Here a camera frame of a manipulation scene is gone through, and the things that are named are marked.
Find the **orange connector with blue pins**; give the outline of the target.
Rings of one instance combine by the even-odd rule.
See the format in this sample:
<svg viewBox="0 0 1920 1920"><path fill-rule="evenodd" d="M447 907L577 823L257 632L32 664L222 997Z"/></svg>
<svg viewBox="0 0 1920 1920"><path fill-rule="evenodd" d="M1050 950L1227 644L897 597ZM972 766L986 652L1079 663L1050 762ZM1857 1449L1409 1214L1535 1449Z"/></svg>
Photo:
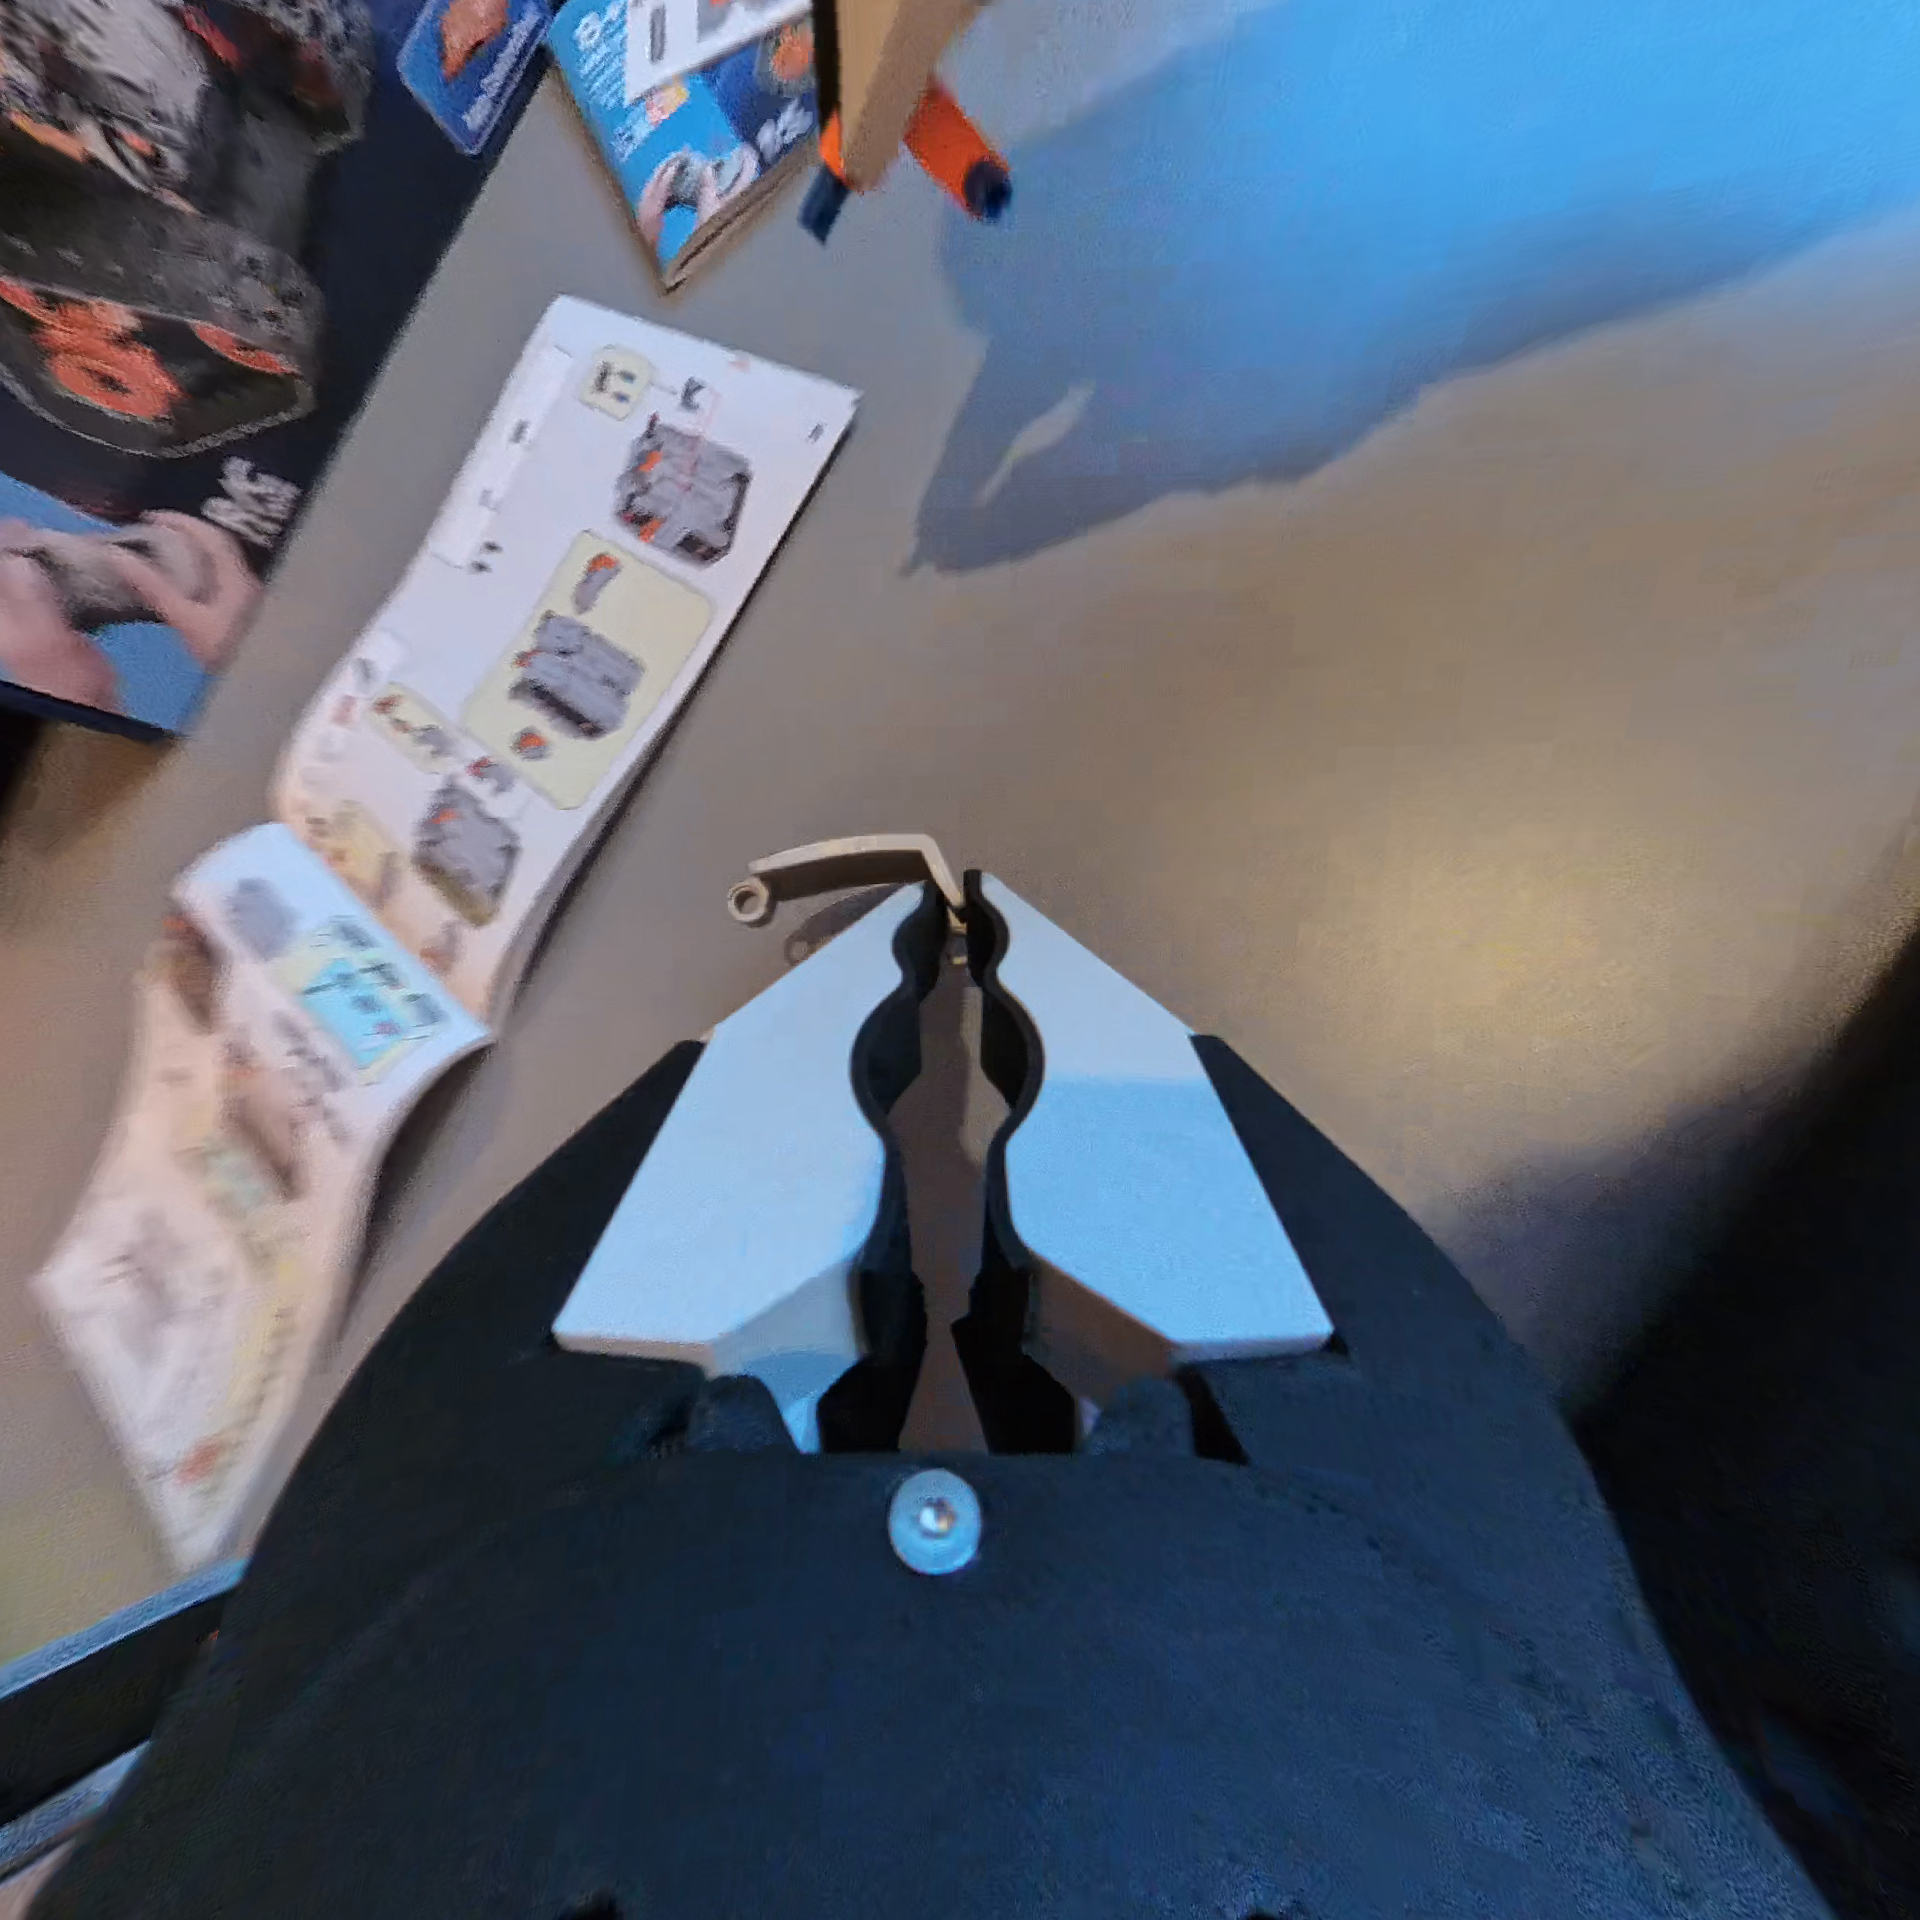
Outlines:
<svg viewBox="0 0 1920 1920"><path fill-rule="evenodd" d="M1013 179L1005 156L983 137L943 79L927 79L906 123L899 153L939 184L975 222L1002 222ZM829 113L817 144L817 170L800 200L800 229L829 243L855 193L870 192L856 182L846 162L843 116Z"/></svg>

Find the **blue robot kit box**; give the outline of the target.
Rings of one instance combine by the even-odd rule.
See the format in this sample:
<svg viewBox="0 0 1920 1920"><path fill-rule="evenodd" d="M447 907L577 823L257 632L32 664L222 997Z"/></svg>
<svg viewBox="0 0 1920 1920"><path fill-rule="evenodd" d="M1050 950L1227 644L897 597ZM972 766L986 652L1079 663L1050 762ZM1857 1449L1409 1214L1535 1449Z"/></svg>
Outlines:
<svg viewBox="0 0 1920 1920"><path fill-rule="evenodd" d="M3 729L190 730L553 10L3 4Z"/></svg>

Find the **closed blue instruction booklet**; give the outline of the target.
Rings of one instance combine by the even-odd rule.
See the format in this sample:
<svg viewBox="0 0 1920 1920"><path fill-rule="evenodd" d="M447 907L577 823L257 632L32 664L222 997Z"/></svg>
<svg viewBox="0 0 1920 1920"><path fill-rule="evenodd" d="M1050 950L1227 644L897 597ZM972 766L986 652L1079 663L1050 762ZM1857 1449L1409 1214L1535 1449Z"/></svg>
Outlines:
<svg viewBox="0 0 1920 1920"><path fill-rule="evenodd" d="M817 156L809 2L565 2L545 44L663 292Z"/></svg>

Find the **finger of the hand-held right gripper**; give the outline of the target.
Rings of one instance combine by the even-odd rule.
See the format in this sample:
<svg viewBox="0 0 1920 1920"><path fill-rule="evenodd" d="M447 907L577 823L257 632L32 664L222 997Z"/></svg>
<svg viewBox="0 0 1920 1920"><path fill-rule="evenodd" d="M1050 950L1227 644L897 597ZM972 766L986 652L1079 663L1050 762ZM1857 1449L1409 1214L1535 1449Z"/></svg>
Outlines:
<svg viewBox="0 0 1920 1920"><path fill-rule="evenodd" d="M983 2L833 2L830 113L843 116L856 182L886 179L909 116L947 44L972 32Z"/></svg>

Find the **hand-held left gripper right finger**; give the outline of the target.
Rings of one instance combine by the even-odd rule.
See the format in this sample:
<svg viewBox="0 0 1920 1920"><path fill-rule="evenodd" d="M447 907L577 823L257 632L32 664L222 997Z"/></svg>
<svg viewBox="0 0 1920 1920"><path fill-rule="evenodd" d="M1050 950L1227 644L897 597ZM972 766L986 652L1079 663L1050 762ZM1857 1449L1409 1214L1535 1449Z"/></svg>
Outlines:
<svg viewBox="0 0 1920 1920"><path fill-rule="evenodd" d="M1005 879L963 879L986 1149L950 1337L997 1453L1065 1453L1139 1380L1323 1352L1335 1323L1203 1037Z"/></svg>

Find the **grey desk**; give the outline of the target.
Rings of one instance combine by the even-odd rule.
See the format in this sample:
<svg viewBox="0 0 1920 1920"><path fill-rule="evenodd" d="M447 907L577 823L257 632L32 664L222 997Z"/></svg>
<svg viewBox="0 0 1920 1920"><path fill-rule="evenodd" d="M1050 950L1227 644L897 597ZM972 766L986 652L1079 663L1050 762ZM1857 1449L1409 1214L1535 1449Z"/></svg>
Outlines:
<svg viewBox="0 0 1920 1920"><path fill-rule="evenodd" d="M659 300L549 79L176 744L3 826L3 1657L170 1579L25 1280L170 876L556 294L862 392L397 1144L349 1330L779 967L747 856L920 827L1236 1046L1585 1400L1917 919L1915 2L989 2L997 229L899 167Z"/></svg>

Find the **open instruction booklet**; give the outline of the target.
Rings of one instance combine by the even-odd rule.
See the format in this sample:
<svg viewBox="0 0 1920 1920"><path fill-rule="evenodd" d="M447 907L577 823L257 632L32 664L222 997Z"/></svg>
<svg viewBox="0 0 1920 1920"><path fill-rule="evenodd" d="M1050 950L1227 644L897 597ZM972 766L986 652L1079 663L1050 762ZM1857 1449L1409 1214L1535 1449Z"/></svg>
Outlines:
<svg viewBox="0 0 1920 1920"><path fill-rule="evenodd" d="M553 300L269 820L176 873L103 1153L32 1276L175 1572L237 1540L402 1126L497 1039L856 407Z"/></svg>

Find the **grey curved building piece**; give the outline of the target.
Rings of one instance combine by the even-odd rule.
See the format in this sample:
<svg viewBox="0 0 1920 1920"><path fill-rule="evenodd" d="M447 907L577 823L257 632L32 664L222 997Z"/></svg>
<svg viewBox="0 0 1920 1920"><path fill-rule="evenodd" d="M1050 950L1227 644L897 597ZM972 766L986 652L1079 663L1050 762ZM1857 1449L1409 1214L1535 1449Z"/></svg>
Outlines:
<svg viewBox="0 0 1920 1920"><path fill-rule="evenodd" d="M963 879L925 830L839 833L772 850L732 882L725 912L736 924L765 924L792 900L815 900L875 886L930 886L947 917L966 912Z"/></svg>

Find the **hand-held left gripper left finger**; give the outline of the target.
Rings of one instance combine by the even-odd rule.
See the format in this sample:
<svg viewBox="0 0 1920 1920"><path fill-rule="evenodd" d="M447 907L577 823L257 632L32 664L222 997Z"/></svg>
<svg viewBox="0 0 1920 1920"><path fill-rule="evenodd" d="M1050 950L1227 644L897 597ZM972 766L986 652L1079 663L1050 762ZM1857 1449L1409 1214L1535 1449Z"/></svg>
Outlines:
<svg viewBox="0 0 1920 1920"><path fill-rule="evenodd" d="M947 890L893 886L720 1019L553 1319L587 1357L752 1377L803 1450L893 1450L925 1357L899 1144Z"/></svg>

